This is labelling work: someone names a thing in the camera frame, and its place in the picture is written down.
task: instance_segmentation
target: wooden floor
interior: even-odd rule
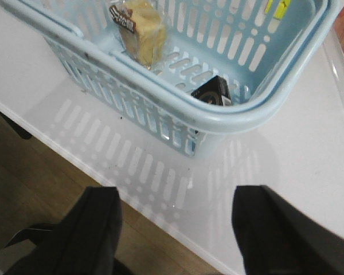
[[[0,117],[0,249],[34,223],[57,223],[87,186],[86,174],[34,137],[21,139]],[[123,229],[116,258],[135,275],[218,272],[123,203]]]

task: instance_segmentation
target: white countertop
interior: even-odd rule
[[[117,186],[217,269],[244,274],[230,221],[237,185],[268,185],[344,238],[344,79],[334,75],[344,78],[344,63],[336,46],[329,36],[268,123],[228,136],[209,159],[189,159],[81,92],[44,39],[0,8],[0,111]]]

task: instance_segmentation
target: shopping basket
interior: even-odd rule
[[[341,9],[340,0],[150,1],[171,30],[165,63],[147,70],[124,52],[110,2],[0,0],[42,33],[75,82],[187,156],[267,121]],[[215,75],[232,106],[191,97]]]

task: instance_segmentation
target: plastic wrapper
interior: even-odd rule
[[[146,68],[163,62],[169,28],[168,16],[148,0],[110,1],[110,16],[119,25],[127,53]]]

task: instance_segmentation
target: basket handle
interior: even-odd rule
[[[0,0],[0,5],[10,13],[14,14],[19,19],[30,24],[32,27],[43,32],[43,26],[34,22],[31,19],[31,16],[41,16],[43,20],[50,20],[56,25],[62,27],[66,31],[75,34],[79,38],[84,38],[84,33],[74,24],[62,19],[57,16],[55,13],[44,9],[40,5],[27,0]]]

